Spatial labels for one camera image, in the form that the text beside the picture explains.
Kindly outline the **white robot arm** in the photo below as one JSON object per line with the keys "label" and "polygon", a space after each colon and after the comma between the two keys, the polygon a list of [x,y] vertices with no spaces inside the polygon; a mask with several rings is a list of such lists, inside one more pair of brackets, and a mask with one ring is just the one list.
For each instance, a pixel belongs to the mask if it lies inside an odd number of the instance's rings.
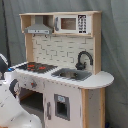
{"label": "white robot arm", "polygon": [[38,116],[28,113],[10,91],[4,79],[7,59],[0,53],[0,128],[42,128]]}

